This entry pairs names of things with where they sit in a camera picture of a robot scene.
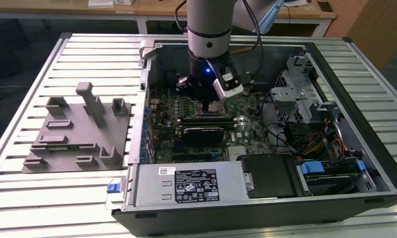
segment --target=gray plastic mount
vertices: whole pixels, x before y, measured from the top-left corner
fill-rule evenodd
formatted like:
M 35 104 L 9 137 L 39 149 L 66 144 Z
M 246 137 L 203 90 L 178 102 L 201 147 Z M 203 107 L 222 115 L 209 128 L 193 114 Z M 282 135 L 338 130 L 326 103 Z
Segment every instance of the gray plastic mount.
M 30 153 L 23 173 L 117 170 L 122 165 L 130 104 L 122 98 L 101 103 L 89 82 L 79 82 L 77 94 L 85 104 L 67 104 L 50 97 L 49 112 Z

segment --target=wooden desk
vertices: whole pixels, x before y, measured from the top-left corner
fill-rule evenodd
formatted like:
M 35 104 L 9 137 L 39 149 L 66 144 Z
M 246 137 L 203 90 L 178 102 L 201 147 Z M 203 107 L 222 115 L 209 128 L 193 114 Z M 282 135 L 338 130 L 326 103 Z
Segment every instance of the wooden desk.
M 174 9 L 182 0 L 139 0 L 137 14 L 146 16 L 145 20 L 173 20 Z M 186 20 L 186 6 L 179 9 L 179 20 Z M 275 23 L 313 24 L 317 25 L 313 37 L 322 37 L 333 19 L 337 18 L 334 12 L 323 12 L 313 0 L 310 4 L 299 7 L 282 7 Z
M 0 18 L 135 20 L 146 34 L 147 20 L 174 20 L 174 8 L 182 0 L 135 0 L 131 6 L 87 9 L 87 0 L 0 0 Z M 186 20 L 185 6 L 179 20 Z M 314 24 L 313 35 L 322 37 L 335 13 L 322 12 L 315 0 L 306 6 L 282 8 L 275 23 Z

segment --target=white paper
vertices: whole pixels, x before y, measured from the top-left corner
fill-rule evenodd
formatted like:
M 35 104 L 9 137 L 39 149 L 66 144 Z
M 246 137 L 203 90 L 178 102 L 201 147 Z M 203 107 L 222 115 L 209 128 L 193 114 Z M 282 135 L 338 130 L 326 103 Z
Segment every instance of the white paper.
M 289 1 L 289 2 L 283 2 L 282 7 L 287 6 L 302 6 L 302 5 L 307 5 L 309 3 L 306 2 L 306 0 L 295 0 L 295 1 Z
M 113 0 L 89 0 L 87 1 L 87 8 L 113 8 Z

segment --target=white label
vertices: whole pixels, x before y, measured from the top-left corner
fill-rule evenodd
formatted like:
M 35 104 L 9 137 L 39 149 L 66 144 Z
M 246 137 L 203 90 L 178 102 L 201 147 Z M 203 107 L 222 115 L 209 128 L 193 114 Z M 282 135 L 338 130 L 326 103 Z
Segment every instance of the white label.
M 321 15 L 319 18 L 335 18 L 335 16 Z
M 174 175 L 177 167 L 158 167 L 158 175 Z
M 115 11 L 115 13 L 122 13 L 122 14 L 133 14 L 133 11 Z
M 223 74 L 223 75 L 222 75 L 222 79 L 223 79 L 225 81 L 231 80 L 231 79 L 233 79 L 231 74 L 230 74 L 230 73 Z

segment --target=barcode sticker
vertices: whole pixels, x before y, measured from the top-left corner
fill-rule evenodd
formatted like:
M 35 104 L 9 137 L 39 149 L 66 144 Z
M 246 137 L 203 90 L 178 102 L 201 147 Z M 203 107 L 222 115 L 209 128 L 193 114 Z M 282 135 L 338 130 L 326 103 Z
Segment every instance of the barcode sticker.
M 175 167 L 158 167 L 158 175 L 174 175 Z

